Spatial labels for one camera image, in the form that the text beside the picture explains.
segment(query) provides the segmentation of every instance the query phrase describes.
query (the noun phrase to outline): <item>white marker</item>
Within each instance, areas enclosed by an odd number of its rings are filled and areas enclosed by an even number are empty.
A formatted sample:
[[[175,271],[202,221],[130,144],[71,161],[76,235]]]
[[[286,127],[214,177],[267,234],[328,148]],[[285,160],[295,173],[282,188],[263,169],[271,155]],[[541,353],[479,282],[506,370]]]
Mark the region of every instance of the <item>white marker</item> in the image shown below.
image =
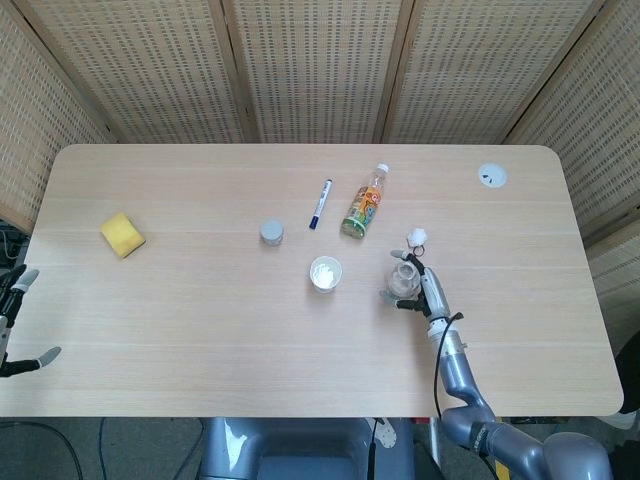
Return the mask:
[[[322,193],[320,194],[320,199],[318,200],[318,205],[316,205],[316,211],[313,214],[313,218],[311,219],[311,223],[309,224],[309,228],[311,230],[316,229],[316,225],[318,225],[318,220],[320,219],[320,215],[322,214],[322,210],[324,209],[324,204],[327,202],[327,197],[329,196],[329,191],[331,190],[331,185],[333,185],[333,180],[330,178],[324,182],[324,188],[322,189]]]

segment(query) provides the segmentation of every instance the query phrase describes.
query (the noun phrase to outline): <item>juice bottle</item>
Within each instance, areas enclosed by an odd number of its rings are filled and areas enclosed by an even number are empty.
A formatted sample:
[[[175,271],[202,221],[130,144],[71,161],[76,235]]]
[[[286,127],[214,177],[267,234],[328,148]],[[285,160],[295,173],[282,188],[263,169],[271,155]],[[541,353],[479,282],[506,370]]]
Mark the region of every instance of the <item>juice bottle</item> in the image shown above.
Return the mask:
[[[344,233],[353,238],[362,238],[367,233],[367,226],[373,220],[382,200],[387,173],[389,173],[389,166],[381,163],[364,181],[364,185],[353,199],[347,216],[342,221],[341,229]]]

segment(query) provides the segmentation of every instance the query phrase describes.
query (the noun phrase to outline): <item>woven panel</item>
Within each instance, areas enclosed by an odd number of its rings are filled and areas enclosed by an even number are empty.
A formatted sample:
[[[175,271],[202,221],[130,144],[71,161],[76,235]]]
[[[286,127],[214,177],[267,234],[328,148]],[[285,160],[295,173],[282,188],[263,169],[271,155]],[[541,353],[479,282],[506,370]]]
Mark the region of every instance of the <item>woven panel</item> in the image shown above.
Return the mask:
[[[30,233],[56,154],[110,143],[4,8],[0,8],[0,210]]]
[[[509,139],[559,154],[580,225],[640,188],[639,24],[638,1],[620,2]]]
[[[590,0],[427,0],[390,143],[497,143]]]
[[[265,142],[369,143],[400,0],[234,0]]]
[[[640,235],[589,261],[609,340],[618,352],[640,330]]]
[[[206,0],[29,3],[128,141],[242,140]]]

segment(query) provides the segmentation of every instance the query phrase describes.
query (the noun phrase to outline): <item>paper cup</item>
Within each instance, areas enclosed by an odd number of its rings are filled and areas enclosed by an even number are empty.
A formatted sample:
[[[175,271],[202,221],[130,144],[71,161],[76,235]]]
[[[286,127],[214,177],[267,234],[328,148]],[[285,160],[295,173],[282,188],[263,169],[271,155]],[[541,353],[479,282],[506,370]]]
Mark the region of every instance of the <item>paper cup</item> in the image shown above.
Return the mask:
[[[316,291],[332,292],[342,278],[342,265],[333,257],[318,257],[311,264],[309,277]]]

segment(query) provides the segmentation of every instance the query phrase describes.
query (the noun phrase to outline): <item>yellow sponge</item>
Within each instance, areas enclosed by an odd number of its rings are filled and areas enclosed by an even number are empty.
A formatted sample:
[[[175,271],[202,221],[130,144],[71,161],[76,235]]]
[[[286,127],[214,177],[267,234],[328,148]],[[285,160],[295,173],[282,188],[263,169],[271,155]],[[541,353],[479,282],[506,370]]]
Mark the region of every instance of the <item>yellow sponge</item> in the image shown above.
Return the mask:
[[[104,222],[100,231],[120,258],[126,257],[145,242],[144,237],[122,212]]]

